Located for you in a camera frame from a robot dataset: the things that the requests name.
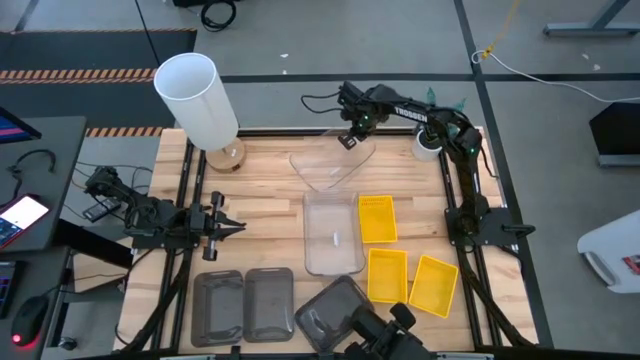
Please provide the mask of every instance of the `lamp shade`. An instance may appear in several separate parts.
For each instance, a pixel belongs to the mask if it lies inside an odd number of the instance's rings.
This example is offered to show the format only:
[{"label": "lamp shade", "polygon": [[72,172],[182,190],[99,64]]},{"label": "lamp shade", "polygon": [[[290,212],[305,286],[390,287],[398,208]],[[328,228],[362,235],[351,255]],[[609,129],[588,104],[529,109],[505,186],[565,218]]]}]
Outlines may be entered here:
[{"label": "lamp shade", "polygon": [[238,134],[238,120],[208,57],[186,53],[165,61],[153,79],[156,91],[196,147],[217,151]]}]

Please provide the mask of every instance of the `yellow tray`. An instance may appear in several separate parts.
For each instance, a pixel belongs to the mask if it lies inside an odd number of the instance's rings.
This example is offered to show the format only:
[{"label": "yellow tray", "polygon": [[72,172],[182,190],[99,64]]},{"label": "yellow tray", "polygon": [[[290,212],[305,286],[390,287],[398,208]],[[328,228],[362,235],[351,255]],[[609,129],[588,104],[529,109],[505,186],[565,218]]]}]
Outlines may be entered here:
[{"label": "yellow tray", "polygon": [[406,303],[407,287],[407,252],[369,249],[369,300],[393,304]]},{"label": "yellow tray", "polygon": [[358,199],[360,232],[365,244],[398,241],[396,215],[391,195],[360,196]]},{"label": "yellow tray", "polygon": [[449,316],[458,268],[423,255],[411,288],[409,304],[442,318]]}]

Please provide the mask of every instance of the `concrete floor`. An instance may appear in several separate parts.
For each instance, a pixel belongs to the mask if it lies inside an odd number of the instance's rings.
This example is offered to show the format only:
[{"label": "concrete floor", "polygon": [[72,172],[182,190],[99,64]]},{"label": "concrete floor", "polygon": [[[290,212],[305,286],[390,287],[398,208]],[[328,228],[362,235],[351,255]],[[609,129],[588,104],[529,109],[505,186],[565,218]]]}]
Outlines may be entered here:
[{"label": "concrete floor", "polygon": [[[501,30],[511,2],[464,0],[478,47],[486,46]],[[586,21],[606,2],[525,1],[495,53],[507,64],[532,73],[640,72],[639,37],[547,39],[541,33],[548,22]],[[28,0],[0,2],[0,30],[12,30],[27,4]],[[198,17],[188,10],[159,0],[140,0],[140,5],[150,28],[201,29]],[[471,73],[456,9],[449,0],[246,0],[237,6],[237,20],[229,29],[201,30],[196,41],[196,51],[212,57],[222,75]],[[620,21],[639,18],[638,1],[618,16]],[[132,0],[39,0],[26,24],[27,30],[140,28]],[[482,69],[505,73],[491,61]],[[465,112],[476,124],[485,124],[472,82],[386,83],[418,99],[431,86],[442,105],[466,98]],[[243,127],[333,126],[340,120],[330,114],[309,114],[298,99],[304,93],[333,92],[337,85],[246,83],[229,84],[227,91]],[[602,97],[640,96],[637,82],[577,85]],[[576,251],[585,232],[640,207],[639,169],[604,170],[596,164],[588,121],[607,105],[541,84],[487,86],[523,217],[538,229],[529,241],[555,346],[640,353],[634,336],[640,322],[640,295],[608,291]],[[80,158],[133,164],[130,154],[135,152],[136,165],[152,166],[156,149],[157,139],[87,139]],[[140,184],[143,181],[148,181],[146,174],[140,177]],[[72,190],[67,203],[82,210],[91,201]],[[79,222],[69,212],[64,216]],[[82,306],[117,314],[120,304]],[[89,324],[82,309],[70,313],[64,335],[80,337],[82,350],[47,351],[43,358],[104,354],[108,349],[104,344],[113,340],[115,319]],[[90,337],[83,335],[87,326],[93,328]]]}]

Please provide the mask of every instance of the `yellow cable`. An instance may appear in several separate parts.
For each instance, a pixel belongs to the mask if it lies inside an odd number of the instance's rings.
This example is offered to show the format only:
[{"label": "yellow cable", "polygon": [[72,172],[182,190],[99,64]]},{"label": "yellow cable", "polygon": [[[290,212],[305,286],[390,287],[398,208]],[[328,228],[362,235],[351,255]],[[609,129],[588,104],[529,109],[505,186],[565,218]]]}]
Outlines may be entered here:
[{"label": "yellow cable", "polygon": [[491,45],[489,45],[484,50],[484,52],[482,53],[482,60],[486,60],[489,57],[489,54],[493,52],[493,49],[495,49],[498,41],[502,40],[502,38],[505,37],[505,35],[507,35],[507,31],[509,31],[509,25],[511,25],[511,19],[516,14],[516,10],[518,9],[519,5],[520,5],[520,0],[514,0],[513,4],[511,5],[511,10],[509,10],[509,15],[507,15],[507,20],[504,22],[504,27],[502,28],[502,31],[498,34],[498,36],[496,36],[496,39],[493,40]]}]

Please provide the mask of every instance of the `white object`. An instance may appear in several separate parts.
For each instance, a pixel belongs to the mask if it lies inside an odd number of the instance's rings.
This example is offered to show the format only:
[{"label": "white object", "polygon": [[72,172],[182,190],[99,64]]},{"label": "white object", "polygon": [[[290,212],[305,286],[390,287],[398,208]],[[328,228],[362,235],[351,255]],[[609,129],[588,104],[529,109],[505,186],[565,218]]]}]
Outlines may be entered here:
[{"label": "white object", "polygon": [[595,272],[616,293],[640,292],[640,210],[614,220],[584,234],[578,240],[578,252],[583,254]]},{"label": "white object", "polygon": [[423,133],[424,129],[418,132],[418,135],[416,135],[416,139],[413,141],[413,145],[411,146],[411,151],[416,159],[426,162],[435,159],[442,148],[429,149],[426,147],[426,144],[423,144],[422,141],[420,141],[421,136],[424,139]]},{"label": "white object", "polygon": [[196,147],[217,151],[238,134],[238,120],[208,57],[197,53],[172,57],[160,66],[153,85]]},{"label": "white object", "polygon": [[[482,53],[484,53],[484,51],[483,50],[479,50],[479,51],[476,51],[473,54],[471,54],[471,62],[474,63],[474,64],[480,64],[483,61],[480,58],[480,55]],[[497,56],[495,56],[493,54],[489,54],[489,55],[491,55],[491,57],[495,61],[497,61],[498,64],[500,64],[503,68],[511,71],[514,74],[522,75],[522,76],[526,77],[527,79],[531,79],[533,81],[537,81],[537,82],[539,82],[541,84],[545,84],[545,85],[568,87],[570,89],[580,91],[581,93],[583,93],[585,95],[588,95],[592,99],[600,101],[600,102],[603,102],[603,103],[610,104],[610,103],[615,103],[615,102],[628,102],[628,101],[638,101],[638,100],[640,100],[640,97],[633,97],[633,98],[626,98],[626,99],[614,99],[614,100],[601,99],[601,98],[593,95],[592,93],[588,92],[587,90],[585,90],[583,88],[580,88],[580,87],[577,87],[575,85],[571,85],[571,84],[567,84],[567,83],[553,82],[553,81],[545,81],[545,80],[542,80],[542,79],[538,79],[535,76],[531,76],[529,74],[525,74],[522,71],[518,71],[518,70],[515,70],[513,68],[510,68],[507,64],[503,63],[500,59],[498,59]]]}]

